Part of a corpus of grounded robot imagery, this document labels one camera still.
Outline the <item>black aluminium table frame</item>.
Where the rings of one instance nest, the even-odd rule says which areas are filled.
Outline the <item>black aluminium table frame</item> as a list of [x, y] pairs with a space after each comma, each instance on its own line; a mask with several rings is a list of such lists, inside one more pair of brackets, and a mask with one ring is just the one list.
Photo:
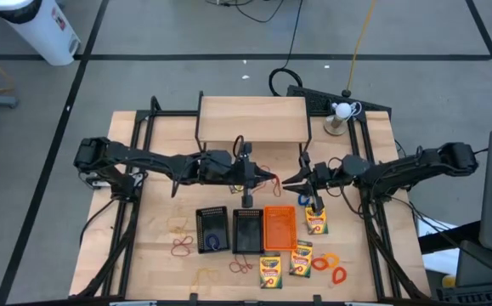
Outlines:
[[[191, 111], [173, 113], [161, 113], [156, 117], [150, 150], [163, 155], [198, 151], [194, 140], [196, 114], [191, 115]], [[322, 127], [324, 120], [325, 115], [311, 118], [313, 140], [308, 153], [312, 164], [326, 162], [334, 156], [342, 158], [352, 152], [349, 136], [330, 136]], [[388, 113], [367, 111], [366, 121], [376, 163], [396, 159], [397, 149]], [[281, 180], [298, 171], [298, 144], [256, 143], [252, 148], [253, 161], [268, 166]], [[347, 271], [347, 279], [338, 285], [331, 282], [332, 269], [313, 269], [309, 279], [284, 272], [282, 289], [262, 289], [259, 285], [259, 255], [245, 255], [253, 270], [247, 274], [235, 274], [229, 270], [229, 263], [234, 260], [231, 251], [212, 254], [196, 251], [195, 210], [228, 205], [229, 226], [232, 227], [232, 210], [240, 207], [240, 196], [232, 195], [226, 186], [198, 184], [181, 186], [174, 198], [170, 195], [170, 180], [162, 174], [149, 174], [139, 205], [139, 224], [125, 298], [159, 302], [188, 299], [195, 272], [199, 268], [211, 268], [219, 270], [219, 281], [201, 287], [199, 302], [246, 300], [289, 301], [287, 304], [290, 304], [290, 301], [312, 302], [313, 295], [320, 295], [324, 302], [377, 300], [365, 223], [349, 210], [341, 196], [332, 197], [325, 190], [320, 192], [327, 212], [329, 234], [308, 235], [304, 209], [297, 206], [297, 194], [283, 190], [281, 197], [275, 197], [270, 182], [253, 194], [256, 209], [265, 205], [296, 207], [298, 239], [312, 241], [315, 256], [334, 253], [340, 259], [338, 266]], [[69, 295], [85, 289], [107, 259], [117, 209], [118, 204], [112, 204], [86, 230]], [[415, 285], [430, 297], [410, 209], [400, 201], [390, 201], [384, 204], [384, 212], [395, 260]], [[167, 230], [167, 219], [177, 217], [189, 219], [187, 235], [195, 237], [195, 243], [190, 245], [191, 254], [187, 257], [174, 257], [170, 253], [173, 240], [184, 237]]]

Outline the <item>black slotted plastic basket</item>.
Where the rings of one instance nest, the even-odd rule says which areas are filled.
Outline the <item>black slotted plastic basket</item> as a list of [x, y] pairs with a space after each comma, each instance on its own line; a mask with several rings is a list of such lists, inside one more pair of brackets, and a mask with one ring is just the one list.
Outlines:
[[230, 249], [227, 207], [207, 207], [195, 211], [199, 254]]
[[263, 254], [263, 210], [235, 209], [233, 211], [234, 254]]

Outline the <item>dark grey case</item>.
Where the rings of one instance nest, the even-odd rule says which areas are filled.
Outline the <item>dark grey case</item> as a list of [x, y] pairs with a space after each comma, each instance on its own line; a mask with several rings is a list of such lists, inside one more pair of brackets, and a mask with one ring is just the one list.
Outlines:
[[471, 241], [460, 244], [456, 285], [492, 284], [492, 251]]

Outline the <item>black keyboard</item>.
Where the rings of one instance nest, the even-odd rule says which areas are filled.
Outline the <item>black keyboard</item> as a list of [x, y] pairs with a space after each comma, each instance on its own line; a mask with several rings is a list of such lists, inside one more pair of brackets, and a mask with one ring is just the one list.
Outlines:
[[438, 288], [436, 295], [441, 302], [492, 306], [492, 284]]

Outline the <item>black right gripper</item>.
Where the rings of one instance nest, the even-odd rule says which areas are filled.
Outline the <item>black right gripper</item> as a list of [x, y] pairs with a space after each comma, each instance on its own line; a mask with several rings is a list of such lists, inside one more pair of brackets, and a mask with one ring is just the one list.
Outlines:
[[329, 169], [326, 162], [310, 165], [311, 159], [308, 152], [300, 155], [301, 168], [299, 172], [287, 179], [288, 182], [302, 182], [300, 184], [282, 184], [284, 190], [297, 193], [301, 196], [317, 196], [318, 190], [326, 189], [329, 181], [333, 179], [335, 169]]

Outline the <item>white trash can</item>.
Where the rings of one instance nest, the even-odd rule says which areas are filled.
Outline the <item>white trash can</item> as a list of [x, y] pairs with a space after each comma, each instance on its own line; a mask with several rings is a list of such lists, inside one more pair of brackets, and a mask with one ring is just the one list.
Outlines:
[[57, 0], [0, 0], [0, 18], [50, 65], [74, 61], [81, 39]]

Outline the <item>yellow rubber band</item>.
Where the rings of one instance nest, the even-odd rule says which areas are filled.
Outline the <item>yellow rubber band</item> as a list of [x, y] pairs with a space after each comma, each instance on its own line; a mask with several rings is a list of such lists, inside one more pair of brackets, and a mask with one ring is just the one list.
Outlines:
[[199, 268], [190, 283], [189, 292], [198, 293], [202, 286], [210, 286], [219, 281], [220, 273], [218, 269]]
[[189, 219], [187, 217], [168, 218], [167, 230], [171, 234], [186, 236], [188, 222]]

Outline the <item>white paper sheet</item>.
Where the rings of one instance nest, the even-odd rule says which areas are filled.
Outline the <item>white paper sheet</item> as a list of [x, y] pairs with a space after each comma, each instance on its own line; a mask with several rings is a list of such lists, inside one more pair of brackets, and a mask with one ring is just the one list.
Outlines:
[[[455, 228], [455, 225], [453, 224], [447, 224], [429, 217], [421, 217], [417, 219], [417, 231], [419, 238], [425, 235], [436, 234], [437, 230], [442, 231], [453, 228]], [[422, 258], [426, 269], [446, 275], [456, 276], [459, 255], [460, 250], [458, 248], [454, 248], [424, 254]]]

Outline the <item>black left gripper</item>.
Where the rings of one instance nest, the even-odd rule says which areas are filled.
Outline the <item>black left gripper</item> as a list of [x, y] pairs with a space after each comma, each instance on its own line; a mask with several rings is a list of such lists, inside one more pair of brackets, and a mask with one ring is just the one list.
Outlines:
[[235, 164], [240, 167], [242, 173], [242, 179], [240, 184], [244, 187], [243, 192], [251, 193], [251, 190], [255, 185], [264, 184], [266, 181], [271, 179], [270, 176], [274, 176], [274, 173], [271, 173], [269, 170], [265, 170], [259, 166], [255, 166], [255, 174], [253, 165], [249, 159], [249, 155], [252, 153], [252, 144], [249, 142], [245, 142], [238, 146], [238, 150], [235, 152]]

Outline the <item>white bulb desk lamp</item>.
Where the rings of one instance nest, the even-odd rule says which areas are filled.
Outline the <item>white bulb desk lamp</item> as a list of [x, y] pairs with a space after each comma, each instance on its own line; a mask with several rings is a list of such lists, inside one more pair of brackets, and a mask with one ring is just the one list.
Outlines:
[[362, 111], [359, 101], [352, 103], [332, 103], [332, 113], [325, 118], [324, 130], [332, 136], [340, 136], [347, 132], [348, 121]]

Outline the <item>wooden riser shelf black legs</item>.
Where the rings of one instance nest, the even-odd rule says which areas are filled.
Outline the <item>wooden riser shelf black legs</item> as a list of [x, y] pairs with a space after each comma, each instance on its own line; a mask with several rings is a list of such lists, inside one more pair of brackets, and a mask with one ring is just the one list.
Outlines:
[[253, 143], [291, 143], [306, 150], [312, 141], [306, 99], [199, 93], [195, 119], [197, 145], [233, 142], [240, 135]]

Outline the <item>orange slotted plastic basket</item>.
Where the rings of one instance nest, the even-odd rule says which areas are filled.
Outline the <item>orange slotted plastic basket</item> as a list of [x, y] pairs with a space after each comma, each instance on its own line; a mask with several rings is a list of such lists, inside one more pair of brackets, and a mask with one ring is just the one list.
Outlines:
[[297, 248], [296, 210], [292, 206], [263, 209], [263, 239], [266, 251], [293, 251]]

